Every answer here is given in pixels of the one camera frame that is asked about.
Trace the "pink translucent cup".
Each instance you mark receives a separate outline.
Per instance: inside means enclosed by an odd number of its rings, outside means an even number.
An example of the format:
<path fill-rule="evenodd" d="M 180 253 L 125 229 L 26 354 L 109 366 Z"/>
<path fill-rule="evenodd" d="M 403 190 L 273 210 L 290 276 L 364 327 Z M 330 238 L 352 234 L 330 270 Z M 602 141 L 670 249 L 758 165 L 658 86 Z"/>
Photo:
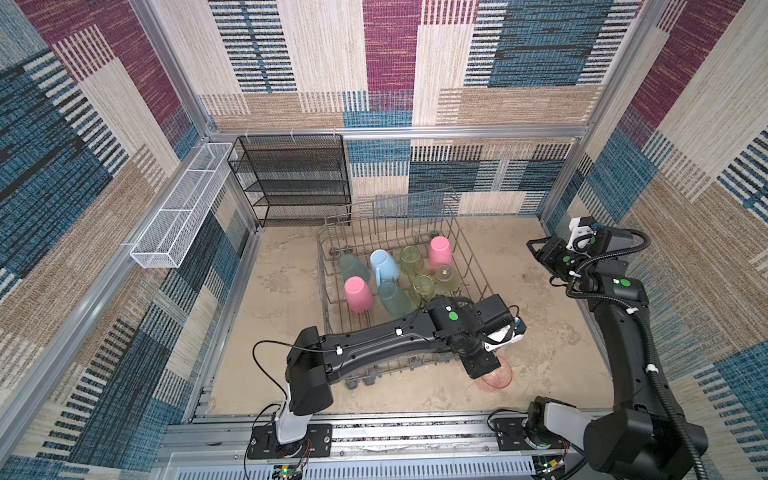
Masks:
<path fill-rule="evenodd" d="M 513 381 L 514 373 L 509 362 L 502 356 L 498 357 L 500 366 L 494 371 L 476 380 L 477 386 L 486 392 L 496 392 L 507 388 Z"/>

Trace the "yellow-green translucent cup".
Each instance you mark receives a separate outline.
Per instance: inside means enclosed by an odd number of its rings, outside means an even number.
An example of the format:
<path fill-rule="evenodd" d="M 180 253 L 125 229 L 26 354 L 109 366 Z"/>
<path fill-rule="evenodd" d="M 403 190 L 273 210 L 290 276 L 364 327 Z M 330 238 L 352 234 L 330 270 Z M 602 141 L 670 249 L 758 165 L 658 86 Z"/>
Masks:
<path fill-rule="evenodd" d="M 439 295 L 457 295 L 462 286 L 462 280 L 455 267 L 450 264 L 441 264 L 434 273 L 436 292 Z"/>

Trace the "pink plastic cup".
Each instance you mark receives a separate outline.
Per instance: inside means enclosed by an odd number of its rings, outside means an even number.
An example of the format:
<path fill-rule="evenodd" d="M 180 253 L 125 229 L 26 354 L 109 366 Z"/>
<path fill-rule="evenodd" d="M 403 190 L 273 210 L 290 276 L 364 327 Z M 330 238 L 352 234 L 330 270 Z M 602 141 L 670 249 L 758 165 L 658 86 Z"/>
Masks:
<path fill-rule="evenodd" d="M 448 238 L 438 235 L 431 239 L 428 247 L 428 261 L 432 270 L 437 270 L 441 265 L 453 263 L 452 245 Z"/>

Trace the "green translucent cup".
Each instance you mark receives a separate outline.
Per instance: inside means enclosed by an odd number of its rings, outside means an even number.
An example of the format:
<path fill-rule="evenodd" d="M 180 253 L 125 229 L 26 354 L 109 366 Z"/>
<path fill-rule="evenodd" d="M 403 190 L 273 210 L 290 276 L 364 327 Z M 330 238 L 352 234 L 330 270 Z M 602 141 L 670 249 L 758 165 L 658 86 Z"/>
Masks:
<path fill-rule="evenodd" d="M 400 254 L 401 271 L 409 278 L 415 278 L 424 270 L 424 259 L 415 245 L 405 246 Z"/>

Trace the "light blue mug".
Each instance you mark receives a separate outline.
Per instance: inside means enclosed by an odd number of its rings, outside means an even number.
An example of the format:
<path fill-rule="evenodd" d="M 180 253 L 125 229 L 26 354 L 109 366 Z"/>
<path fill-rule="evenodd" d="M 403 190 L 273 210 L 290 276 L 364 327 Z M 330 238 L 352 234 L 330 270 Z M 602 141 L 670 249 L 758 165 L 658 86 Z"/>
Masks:
<path fill-rule="evenodd" d="M 400 268 L 397 261 L 388 251 L 377 249 L 371 253 L 369 260 L 377 286 L 398 281 Z"/>

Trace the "magenta pink cup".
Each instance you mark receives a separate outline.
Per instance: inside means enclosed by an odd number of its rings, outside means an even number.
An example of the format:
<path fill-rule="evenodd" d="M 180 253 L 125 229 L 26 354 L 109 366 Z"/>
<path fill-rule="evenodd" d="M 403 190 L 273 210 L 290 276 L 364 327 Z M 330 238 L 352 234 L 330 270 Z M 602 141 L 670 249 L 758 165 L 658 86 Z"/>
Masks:
<path fill-rule="evenodd" d="M 349 309 L 354 313 L 369 311 L 374 298 L 368 283 L 359 276 L 351 276 L 344 283 L 345 297 Z"/>

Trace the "teal translucent cup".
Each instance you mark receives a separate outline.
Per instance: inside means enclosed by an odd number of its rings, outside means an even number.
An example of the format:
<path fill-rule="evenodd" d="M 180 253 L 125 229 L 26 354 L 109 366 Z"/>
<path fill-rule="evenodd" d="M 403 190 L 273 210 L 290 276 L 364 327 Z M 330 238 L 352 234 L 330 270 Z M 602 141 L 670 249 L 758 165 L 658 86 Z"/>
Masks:
<path fill-rule="evenodd" d="M 356 255 L 344 253 L 339 258 L 338 264 L 344 282 L 352 277 L 359 277 L 364 282 L 370 281 L 369 269 Z"/>

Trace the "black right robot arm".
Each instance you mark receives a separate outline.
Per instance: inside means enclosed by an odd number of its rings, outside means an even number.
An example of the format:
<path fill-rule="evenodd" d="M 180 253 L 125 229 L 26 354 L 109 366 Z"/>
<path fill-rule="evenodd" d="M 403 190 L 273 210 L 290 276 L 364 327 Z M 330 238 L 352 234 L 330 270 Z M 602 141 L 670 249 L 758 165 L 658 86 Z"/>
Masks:
<path fill-rule="evenodd" d="M 647 249 L 637 229 L 577 219 L 570 239 L 533 239 L 526 246 L 565 294 L 584 300 L 603 337 L 613 382 L 613 410 L 593 419 L 551 398 L 530 403 L 525 432 L 536 447 L 561 439 L 580 451 L 598 472 L 616 479 L 682 479 L 708 476 L 703 427 L 687 421 L 676 401 L 655 346 L 649 297 L 643 283 L 627 275 L 628 258 Z"/>

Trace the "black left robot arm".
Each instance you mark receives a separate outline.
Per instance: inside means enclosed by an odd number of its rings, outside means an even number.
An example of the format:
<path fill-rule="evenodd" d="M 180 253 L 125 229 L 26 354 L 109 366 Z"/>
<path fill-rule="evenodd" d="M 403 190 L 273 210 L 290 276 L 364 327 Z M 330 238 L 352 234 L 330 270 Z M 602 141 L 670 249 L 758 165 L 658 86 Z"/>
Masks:
<path fill-rule="evenodd" d="M 302 330 L 286 358 L 287 398 L 276 417 L 280 445 L 304 440 L 311 417 L 333 404 L 331 386 L 351 374 L 399 357 L 448 352 L 472 379 L 500 367 L 495 351 L 522 340 L 519 308 L 498 294 L 478 302 L 436 296 L 395 320 L 345 334 Z"/>

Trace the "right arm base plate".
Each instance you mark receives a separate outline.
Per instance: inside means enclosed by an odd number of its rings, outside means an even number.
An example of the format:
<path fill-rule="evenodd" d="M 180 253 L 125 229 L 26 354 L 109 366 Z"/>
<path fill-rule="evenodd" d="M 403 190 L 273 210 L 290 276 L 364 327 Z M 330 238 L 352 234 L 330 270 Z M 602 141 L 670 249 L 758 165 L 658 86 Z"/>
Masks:
<path fill-rule="evenodd" d="M 563 450 L 560 438 L 529 434 L 526 417 L 493 417 L 490 427 L 496 435 L 500 451 L 544 451 Z"/>

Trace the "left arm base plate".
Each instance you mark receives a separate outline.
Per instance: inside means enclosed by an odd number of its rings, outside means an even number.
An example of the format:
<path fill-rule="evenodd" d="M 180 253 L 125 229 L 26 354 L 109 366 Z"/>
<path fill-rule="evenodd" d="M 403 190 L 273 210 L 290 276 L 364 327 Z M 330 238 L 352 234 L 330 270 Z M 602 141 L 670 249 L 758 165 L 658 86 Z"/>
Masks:
<path fill-rule="evenodd" d="M 251 431 L 245 457 L 247 460 L 298 460 L 302 456 L 326 458 L 331 452 L 332 431 L 331 424 L 310 423 L 302 439 L 280 444 L 273 423 L 255 426 Z"/>

